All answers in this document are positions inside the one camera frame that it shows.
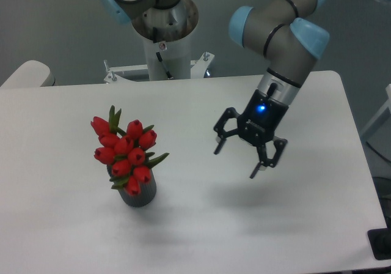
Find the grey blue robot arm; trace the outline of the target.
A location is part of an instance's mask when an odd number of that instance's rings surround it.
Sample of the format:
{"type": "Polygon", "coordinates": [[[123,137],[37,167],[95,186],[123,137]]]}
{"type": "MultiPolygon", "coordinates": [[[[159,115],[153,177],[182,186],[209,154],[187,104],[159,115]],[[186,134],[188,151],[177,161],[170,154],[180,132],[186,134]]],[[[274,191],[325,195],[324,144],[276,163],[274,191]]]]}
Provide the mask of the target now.
{"type": "MultiPolygon", "coordinates": [[[[325,0],[271,0],[264,9],[238,8],[228,33],[239,46],[270,64],[246,108],[227,108],[214,130],[223,146],[239,136],[258,153],[256,170],[275,167],[287,145],[275,131],[288,107],[321,58],[329,33],[307,17],[325,0]]],[[[144,41],[151,80],[178,80],[193,76],[189,37],[199,21],[191,0],[101,0],[117,22],[131,23],[144,41]]]]}

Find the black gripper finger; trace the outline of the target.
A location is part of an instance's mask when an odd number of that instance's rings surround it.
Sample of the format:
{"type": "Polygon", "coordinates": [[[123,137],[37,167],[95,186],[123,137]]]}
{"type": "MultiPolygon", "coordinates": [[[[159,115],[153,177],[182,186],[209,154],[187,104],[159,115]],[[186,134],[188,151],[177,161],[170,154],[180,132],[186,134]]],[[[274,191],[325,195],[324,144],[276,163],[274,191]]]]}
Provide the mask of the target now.
{"type": "Polygon", "coordinates": [[[227,108],[216,122],[213,130],[217,133],[217,147],[214,150],[214,154],[217,155],[222,150],[227,138],[238,135],[238,128],[234,128],[233,130],[226,131],[225,125],[230,119],[237,119],[239,117],[239,113],[235,108],[229,107],[227,108]]]}
{"type": "Polygon", "coordinates": [[[257,175],[258,171],[266,169],[267,167],[275,168],[277,166],[287,145],[287,139],[273,138],[272,142],[276,150],[272,158],[268,157],[266,143],[257,143],[256,149],[259,161],[250,175],[251,179],[257,175]]]}

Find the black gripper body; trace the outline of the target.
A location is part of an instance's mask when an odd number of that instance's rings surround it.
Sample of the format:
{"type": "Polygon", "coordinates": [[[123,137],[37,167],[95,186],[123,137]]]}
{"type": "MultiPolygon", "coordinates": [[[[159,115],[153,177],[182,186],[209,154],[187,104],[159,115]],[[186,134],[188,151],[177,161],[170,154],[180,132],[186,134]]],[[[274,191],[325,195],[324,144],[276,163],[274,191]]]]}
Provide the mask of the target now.
{"type": "Polygon", "coordinates": [[[244,112],[237,118],[238,136],[260,147],[273,140],[288,105],[277,102],[256,89],[244,112]]]}

